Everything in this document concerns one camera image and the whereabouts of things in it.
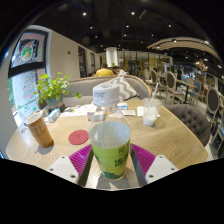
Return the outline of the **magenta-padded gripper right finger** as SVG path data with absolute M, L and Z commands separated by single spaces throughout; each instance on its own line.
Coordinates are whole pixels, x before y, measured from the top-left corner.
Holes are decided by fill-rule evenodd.
M 130 155 L 140 186 L 155 182 L 178 170 L 164 155 L 155 156 L 135 144 L 130 144 Z

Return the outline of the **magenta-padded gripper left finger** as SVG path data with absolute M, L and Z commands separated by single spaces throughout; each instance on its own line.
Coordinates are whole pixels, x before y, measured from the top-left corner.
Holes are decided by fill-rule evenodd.
M 47 171 L 79 186 L 85 186 L 92 159 L 93 151 L 91 146 L 87 145 L 70 156 L 60 156 Z

